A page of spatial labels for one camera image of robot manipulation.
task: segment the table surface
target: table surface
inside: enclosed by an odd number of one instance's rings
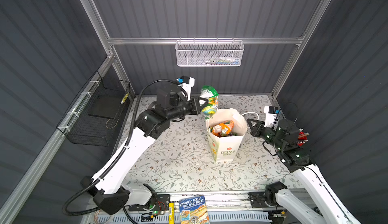
[[[138,112],[155,100],[142,98]],[[253,111],[260,120],[265,119],[264,106],[270,105],[266,95],[219,98],[219,108],[234,108],[240,113]],[[128,135],[132,112],[133,107],[120,144]],[[244,117],[255,119],[256,115]],[[262,142],[248,132],[233,161],[214,163],[204,115],[186,116],[182,122],[171,122],[170,128],[140,156],[123,183],[146,183],[156,192],[265,189],[276,181],[291,189],[303,188],[277,157],[263,149]]]

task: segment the yellow battery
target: yellow battery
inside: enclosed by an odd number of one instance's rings
[[[174,224],[174,203],[168,203],[168,224]]]

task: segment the book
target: book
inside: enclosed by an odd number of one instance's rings
[[[181,224],[209,224],[208,208],[203,195],[179,201]]]

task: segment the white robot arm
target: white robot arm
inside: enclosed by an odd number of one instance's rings
[[[251,135],[263,138],[266,143],[274,147],[276,155],[303,184],[323,217],[296,198],[280,182],[266,186],[263,198],[265,203],[269,206],[283,206],[303,224],[359,224],[360,222],[347,210],[330,188],[308,153],[297,145],[299,129],[294,122],[279,120],[276,129],[272,128],[274,112],[277,110],[277,107],[264,109],[267,113],[265,122],[248,119]]]
[[[189,97],[191,87],[194,85],[193,78],[182,76],[177,81],[178,86],[172,85],[158,89],[154,108],[142,112],[136,119],[129,142],[126,139],[125,144],[117,149],[102,169],[92,177],[85,177],[81,181],[84,189],[65,202],[62,208],[64,214],[78,216],[99,209],[108,214],[114,214],[125,205],[147,204],[150,207],[154,205],[150,202],[154,191],[149,186],[122,184],[122,182],[140,155],[170,126],[170,121],[176,121],[174,119],[177,118],[183,120],[185,115],[200,114],[206,105],[206,99]],[[299,129],[294,125],[294,122],[285,119],[279,120],[276,129],[273,129],[279,111],[277,107],[272,106],[266,107],[264,111],[266,113],[265,122],[247,120],[251,129],[250,134],[263,138],[266,143],[274,147],[276,155],[289,171],[301,181],[323,217],[302,203],[280,182],[266,186],[263,201],[268,206],[283,206],[303,224],[359,224],[360,222],[352,216],[327,184],[319,168],[309,158],[308,153],[296,144]],[[94,197],[93,200],[98,207],[80,212],[68,211],[68,205],[84,192],[88,192]]]
[[[153,107],[143,111],[135,120],[144,90],[156,82],[171,84],[159,87]],[[147,205],[147,209],[154,206],[156,193],[148,185],[122,184],[122,181],[140,155],[170,127],[171,121],[179,122],[186,115],[200,114],[208,100],[198,96],[190,98],[191,87],[194,85],[194,79],[191,77],[182,76],[177,81],[162,79],[151,84],[139,94],[128,138],[102,169],[93,176],[85,176],[82,179],[81,185],[84,189],[68,199],[62,207],[65,215],[79,216],[100,209],[108,214],[114,214],[125,205]],[[93,196],[98,207],[85,211],[69,211],[68,205],[85,192]]]

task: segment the aluminum frame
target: aluminum frame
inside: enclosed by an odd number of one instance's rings
[[[239,38],[108,38],[110,45],[175,45],[176,42],[181,44],[201,43],[221,43],[232,44],[234,41],[243,41],[244,44],[250,45],[279,45],[291,44],[300,45],[303,37],[239,37]]]
[[[95,32],[97,33],[102,46],[105,49],[105,52],[107,53],[107,55],[112,53],[114,55],[114,57],[116,58],[116,60],[114,61],[114,63],[112,65],[113,65],[114,70],[117,73],[117,76],[119,77],[120,80],[128,81],[130,86],[131,86],[131,91],[133,92],[133,94],[135,94],[135,91],[133,90],[132,83],[129,81],[129,78],[125,72],[123,64],[121,63],[120,58],[119,58],[116,50],[107,41],[107,38],[109,38],[109,34],[108,34],[108,31],[107,31],[107,29],[102,21],[102,18],[100,16],[100,13],[97,10],[97,7],[96,7],[94,1],[93,0],[80,0],[80,2],[86,11],[86,14],[88,15],[88,18],[89,18],[90,22],[92,23],[93,28],[94,28]]]
[[[300,55],[302,54],[303,50],[305,49],[308,41],[310,40],[311,36],[314,33],[315,28],[318,26],[319,21],[321,20],[323,14],[325,13],[327,7],[329,6],[331,0],[321,0],[318,4],[318,7],[316,8],[312,18],[310,19],[305,32],[303,33],[303,42],[296,46],[293,53],[291,54],[290,58],[288,59],[288,62],[286,66],[283,69],[283,72],[280,74],[278,81],[276,82],[274,89],[272,90],[272,95],[274,98],[277,98],[280,91],[282,90],[288,76],[290,75],[292,69],[294,68],[296,62],[298,61]]]
[[[175,44],[177,40],[182,40],[181,38],[110,38],[108,31],[106,30],[103,20],[98,12],[96,5],[93,0],[80,0],[82,6],[84,7],[90,22],[93,25],[94,30],[96,31],[101,44],[103,45],[107,58],[104,63],[99,68],[101,75],[105,75],[108,71],[108,68],[113,65],[118,77],[120,80],[129,81],[129,78],[124,70],[123,64],[120,61],[120,58],[114,48],[115,44]],[[321,0],[317,9],[315,10],[311,20],[306,27],[303,37],[295,38],[235,38],[236,40],[243,40],[245,44],[295,44],[297,45],[293,53],[291,54],[284,70],[282,71],[278,82],[274,86],[272,91],[273,99],[276,100],[279,92],[281,91],[284,83],[286,82],[288,76],[290,75],[292,69],[297,63],[300,55],[302,54],[304,48],[306,47],[308,41],[310,40],[315,28],[317,27],[319,21],[321,20],[324,12],[326,11],[331,0]],[[233,38],[216,38],[219,39],[228,39],[233,40]],[[98,79],[98,74],[94,75],[92,81]],[[91,87],[89,83],[84,92],[87,92],[88,87]],[[72,106],[71,110],[74,110],[81,102],[80,98]],[[33,164],[28,169],[27,173],[23,176],[22,180],[18,183],[17,187],[13,190],[12,194],[9,196],[7,201],[4,203],[0,210],[0,224],[10,224],[17,216],[18,212],[24,205],[25,201],[28,199],[33,188],[39,181],[40,177],[46,170],[47,166],[51,162],[52,158],[58,151],[60,145],[63,143],[65,136],[57,129],[54,134],[51,136],[45,147],[39,153]]]

